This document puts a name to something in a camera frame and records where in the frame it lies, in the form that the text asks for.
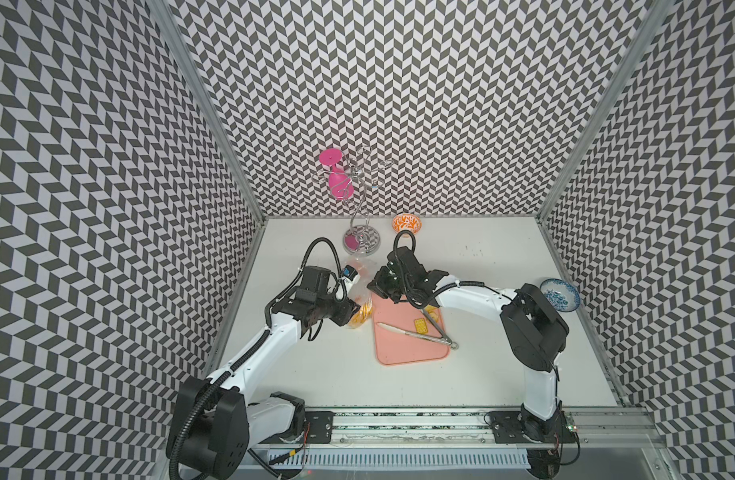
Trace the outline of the clear resealable bag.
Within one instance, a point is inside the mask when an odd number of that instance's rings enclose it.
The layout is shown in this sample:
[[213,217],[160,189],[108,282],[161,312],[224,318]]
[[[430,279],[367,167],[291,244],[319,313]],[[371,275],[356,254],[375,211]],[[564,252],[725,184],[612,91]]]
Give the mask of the clear resealable bag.
[[349,298],[354,300],[359,306],[360,311],[352,318],[347,326],[352,329],[357,329],[364,325],[371,316],[373,316],[373,292],[369,291],[368,283],[375,277],[377,267],[375,263],[369,259],[360,259],[357,257],[350,257],[347,261],[347,265],[353,265],[359,270],[361,278],[360,280],[352,285],[347,286],[349,290]]

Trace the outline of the metal tongs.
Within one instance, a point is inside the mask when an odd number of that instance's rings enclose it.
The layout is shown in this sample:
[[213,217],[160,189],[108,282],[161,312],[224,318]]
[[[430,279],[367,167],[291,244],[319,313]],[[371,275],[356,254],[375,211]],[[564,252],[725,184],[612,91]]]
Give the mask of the metal tongs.
[[445,332],[445,329],[441,326],[441,320],[437,319],[437,316],[435,316],[435,312],[437,312],[437,309],[433,307],[426,307],[421,310],[421,315],[423,315],[423,317],[415,322],[413,330],[399,328],[385,322],[379,322],[377,326],[381,327],[383,330],[397,333],[399,335],[405,335],[411,338],[445,345],[451,350],[458,350],[459,344],[447,335],[447,332]]

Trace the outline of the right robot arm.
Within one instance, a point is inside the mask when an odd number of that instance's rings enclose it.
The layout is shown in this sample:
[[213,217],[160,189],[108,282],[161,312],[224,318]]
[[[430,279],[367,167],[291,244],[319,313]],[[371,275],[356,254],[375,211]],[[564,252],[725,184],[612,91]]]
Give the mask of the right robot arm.
[[399,244],[405,236],[415,242],[411,231],[399,232],[387,264],[377,270],[367,289],[417,310],[433,306],[487,320],[499,319],[511,353],[525,373],[525,394],[519,410],[523,437],[533,443],[559,440],[567,424],[559,400],[557,360],[567,346],[567,322],[533,284],[497,289],[481,281],[461,280],[447,271],[425,269],[415,257],[415,245]]

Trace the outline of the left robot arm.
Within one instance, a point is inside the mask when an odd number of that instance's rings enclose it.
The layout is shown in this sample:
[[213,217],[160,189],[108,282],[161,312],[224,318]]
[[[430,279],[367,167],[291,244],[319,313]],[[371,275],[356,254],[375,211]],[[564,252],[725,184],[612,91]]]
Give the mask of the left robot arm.
[[343,327],[361,306],[350,296],[360,274],[353,265],[333,270],[304,259],[291,283],[264,307],[262,329],[228,362],[181,387],[166,445],[169,478],[183,467],[199,479],[228,479],[256,445],[270,438],[307,439],[306,404],[275,392],[254,395],[271,368],[302,339],[313,341],[326,321]]

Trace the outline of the square butter cookie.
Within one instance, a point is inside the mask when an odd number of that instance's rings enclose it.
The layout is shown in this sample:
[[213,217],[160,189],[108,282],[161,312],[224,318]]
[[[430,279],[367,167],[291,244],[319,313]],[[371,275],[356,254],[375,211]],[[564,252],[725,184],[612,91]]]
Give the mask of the square butter cookie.
[[429,316],[433,317],[435,321],[439,321],[439,318],[441,318],[441,315],[439,315],[439,309],[429,305],[425,308],[425,312],[429,314]]

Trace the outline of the rectangular cracker cookie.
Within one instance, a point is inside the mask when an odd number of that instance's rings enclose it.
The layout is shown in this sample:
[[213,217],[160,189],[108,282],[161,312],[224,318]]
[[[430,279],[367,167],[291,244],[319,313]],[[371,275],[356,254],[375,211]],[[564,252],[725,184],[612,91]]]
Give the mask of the rectangular cracker cookie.
[[423,318],[417,318],[413,322],[413,326],[415,326],[415,332],[421,335],[427,335],[429,333],[429,326],[427,326],[427,320]]

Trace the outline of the orange patterned small bowl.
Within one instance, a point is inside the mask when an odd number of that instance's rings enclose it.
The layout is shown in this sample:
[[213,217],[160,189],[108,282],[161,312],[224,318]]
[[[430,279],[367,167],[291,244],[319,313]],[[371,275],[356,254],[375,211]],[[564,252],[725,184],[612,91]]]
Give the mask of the orange patterned small bowl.
[[397,233],[407,230],[413,234],[418,234],[421,231],[421,218],[417,215],[402,213],[393,218],[391,226]]

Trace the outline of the pink plastic tray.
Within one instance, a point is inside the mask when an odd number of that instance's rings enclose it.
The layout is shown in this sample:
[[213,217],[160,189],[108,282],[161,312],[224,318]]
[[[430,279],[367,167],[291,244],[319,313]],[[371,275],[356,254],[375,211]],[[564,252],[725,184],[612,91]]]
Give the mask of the pink plastic tray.
[[407,303],[395,304],[373,293],[373,334],[375,356],[381,365],[394,366],[409,363],[442,360],[451,349],[445,345],[389,332],[377,326],[379,322],[413,330],[413,322],[422,318],[419,310]]

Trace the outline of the pink ornament on stand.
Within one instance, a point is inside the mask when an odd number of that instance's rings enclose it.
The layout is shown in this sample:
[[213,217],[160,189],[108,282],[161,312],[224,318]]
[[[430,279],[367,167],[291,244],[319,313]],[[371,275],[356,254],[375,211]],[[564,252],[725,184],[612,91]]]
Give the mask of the pink ornament on stand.
[[353,180],[347,174],[343,160],[343,151],[338,148],[327,149],[319,155],[319,162],[329,168],[328,186],[337,200],[351,199],[355,192]]

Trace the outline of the blue white porcelain bowl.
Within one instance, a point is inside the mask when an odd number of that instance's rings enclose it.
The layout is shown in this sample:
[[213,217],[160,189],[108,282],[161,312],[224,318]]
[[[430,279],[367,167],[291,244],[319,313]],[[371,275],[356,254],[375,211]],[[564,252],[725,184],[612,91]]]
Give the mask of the blue white porcelain bowl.
[[539,290],[557,312],[569,313],[581,307],[579,291],[565,280],[549,278],[541,282]]

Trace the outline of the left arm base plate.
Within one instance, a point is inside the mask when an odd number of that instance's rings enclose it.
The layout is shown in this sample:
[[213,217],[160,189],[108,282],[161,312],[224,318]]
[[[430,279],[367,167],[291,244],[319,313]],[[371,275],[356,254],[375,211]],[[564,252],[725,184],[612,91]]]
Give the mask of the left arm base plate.
[[260,445],[330,444],[335,426],[335,412],[331,410],[307,410],[303,422],[292,433],[272,435]]

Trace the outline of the aluminium front rail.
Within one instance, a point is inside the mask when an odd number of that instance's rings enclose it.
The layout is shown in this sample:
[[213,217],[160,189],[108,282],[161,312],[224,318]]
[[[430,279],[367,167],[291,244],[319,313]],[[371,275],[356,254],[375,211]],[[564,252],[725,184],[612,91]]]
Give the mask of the aluminium front rail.
[[[589,448],[664,448],[651,416],[635,407],[566,407],[567,424]],[[519,432],[515,407],[310,407],[309,450],[317,448],[549,449]]]

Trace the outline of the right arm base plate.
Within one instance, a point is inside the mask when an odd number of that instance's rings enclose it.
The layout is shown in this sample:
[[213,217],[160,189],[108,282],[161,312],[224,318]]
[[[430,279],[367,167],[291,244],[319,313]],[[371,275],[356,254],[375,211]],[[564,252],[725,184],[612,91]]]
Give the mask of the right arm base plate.
[[485,424],[491,429],[497,444],[571,444],[577,441],[577,430],[558,409],[543,420],[527,410],[497,410],[485,414]]

